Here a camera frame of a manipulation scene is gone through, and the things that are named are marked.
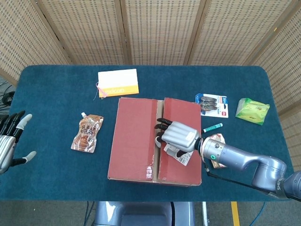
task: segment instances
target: blue table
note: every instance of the blue table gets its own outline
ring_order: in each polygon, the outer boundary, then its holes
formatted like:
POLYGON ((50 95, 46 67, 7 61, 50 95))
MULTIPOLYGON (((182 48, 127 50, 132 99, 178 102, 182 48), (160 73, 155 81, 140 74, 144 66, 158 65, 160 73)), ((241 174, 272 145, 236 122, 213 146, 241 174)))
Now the blue table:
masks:
MULTIPOLYGON (((81 66, 38 65, 22 72, 11 113, 33 114, 17 145, 15 158, 30 151, 36 157, 0 176, 2 200, 96 201, 265 201, 258 191, 209 178, 203 170, 201 186, 176 187, 109 181, 107 172, 120 97, 103 100, 96 93, 97 72, 136 68, 140 93, 129 97, 194 101, 201 92, 225 95, 229 118, 203 117, 202 127, 222 122, 229 145, 272 155, 293 173, 269 80, 257 66, 81 66), (262 126, 235 118, 239 99, 249 97, 270 104, 262 126), (94 154, 70 149, 78 132, 81 112, 104 117, 94 154)), ((244 172, 214 169, 213 173, 250 184, 256 164, 244 172)))

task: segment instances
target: woven panel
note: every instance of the woven panel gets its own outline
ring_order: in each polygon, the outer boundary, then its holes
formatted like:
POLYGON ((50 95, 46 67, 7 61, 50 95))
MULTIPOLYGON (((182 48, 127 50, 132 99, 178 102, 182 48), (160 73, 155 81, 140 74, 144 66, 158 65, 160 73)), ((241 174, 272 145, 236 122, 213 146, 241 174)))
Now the woven panel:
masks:
POLYGON ((242 65, 291 0, 212 0, 192 65, 242 65))
POLYGON ((29 0, 0 1, 0 67, 18 81, 28 65, 68 64, 29 0))
POLYGON ((301 170, 301 112, 281 121, 294 170, 301 170))
POLYGON ((114 0, 41 0, 67 50, 80 64, 124 64, 114 0))
POLYGON ((126 0, 135 65, 182 65, 200 0, 126 0))
POLYGON ((278 111, 301 100, 300 29, 301 9, 254 62, 269 75, 278 111))

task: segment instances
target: yellow floor marking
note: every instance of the yellow floor marking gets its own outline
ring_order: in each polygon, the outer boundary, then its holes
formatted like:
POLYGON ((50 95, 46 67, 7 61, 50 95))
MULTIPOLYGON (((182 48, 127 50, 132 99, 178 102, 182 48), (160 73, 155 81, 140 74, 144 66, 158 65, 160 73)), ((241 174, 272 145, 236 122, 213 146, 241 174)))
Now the yellow floor marking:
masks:
POLYGON ((231 202, 232 208, 232 216, 233 216, 233 225, 239 226, 239 216, 238 216, 238 209, 237 209, 237 202, 231 202))

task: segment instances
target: small package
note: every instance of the small package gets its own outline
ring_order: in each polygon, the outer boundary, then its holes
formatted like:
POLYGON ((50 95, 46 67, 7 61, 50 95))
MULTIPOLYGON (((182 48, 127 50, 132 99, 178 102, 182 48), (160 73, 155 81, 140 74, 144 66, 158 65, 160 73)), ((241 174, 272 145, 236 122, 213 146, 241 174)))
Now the small package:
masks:
POLYGON ((262 125, 268 110, 269 105, 253 101, 250 98, 242 98, 238 103, 235 116, 262 125))
POLYGON ((201 105, 201 116, 228 118, 228 98, 226 96, 198 93, 195 102, 201 105))
POLYGON ((103 117, 98 115, 81 114, 83 119, 79 122, 79 132, 73 140, 71 149, 93 153, 96 146, 96 135, 103 123, 103 117))

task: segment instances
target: floor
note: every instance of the floor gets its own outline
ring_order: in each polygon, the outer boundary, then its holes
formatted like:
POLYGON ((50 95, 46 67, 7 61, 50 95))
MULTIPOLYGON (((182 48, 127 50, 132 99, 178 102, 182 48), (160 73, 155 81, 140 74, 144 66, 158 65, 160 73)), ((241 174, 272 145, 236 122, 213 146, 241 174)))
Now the floor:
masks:
MULTIPOLYGON (((0 85, 0 95, 9 87, 0 85)), ((238 214, 241 226, 248 226, 262 208, 263 202, 239 202, 238 214)), ((195 203, 196 226, 203 225, 201 203, 195 203)), ((0 201, 0 226, 82 226, 87 202, 59 201, 0 201)), ((96 205, 91 211, 87 226, 95 216, 96 205)), ((301 202, 268 202, 255 226, 297 226, 301 225, 301 202)), ((207 214, 210 226, 232 226, 230 202, 208 202, 207 214)))

